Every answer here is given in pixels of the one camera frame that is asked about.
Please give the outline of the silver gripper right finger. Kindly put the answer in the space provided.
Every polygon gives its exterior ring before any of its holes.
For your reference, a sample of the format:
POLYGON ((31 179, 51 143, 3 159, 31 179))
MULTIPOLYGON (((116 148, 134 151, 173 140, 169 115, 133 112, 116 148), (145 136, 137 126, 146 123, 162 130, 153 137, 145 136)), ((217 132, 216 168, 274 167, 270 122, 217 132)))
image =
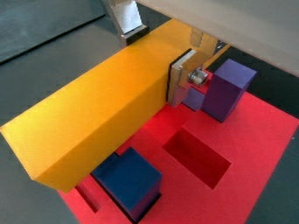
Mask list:
POLYGON ((165 100, 176 107, 188 95, 190 84, 201 85, 206 78, 202 75, 202 64, 210 59, 217 40, 202 31, 192 28, 190 48, 169 64, 165 100))

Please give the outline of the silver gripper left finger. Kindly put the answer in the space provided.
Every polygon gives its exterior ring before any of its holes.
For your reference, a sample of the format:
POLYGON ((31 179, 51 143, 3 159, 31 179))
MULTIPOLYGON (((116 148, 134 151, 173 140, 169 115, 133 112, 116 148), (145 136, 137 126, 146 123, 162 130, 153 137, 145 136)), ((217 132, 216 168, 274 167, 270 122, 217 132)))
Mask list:
POLYGON ((132 45, 149 28, 142 24, 134 0, 101 0, 108 17, 116 27, 120 45, 132 45))

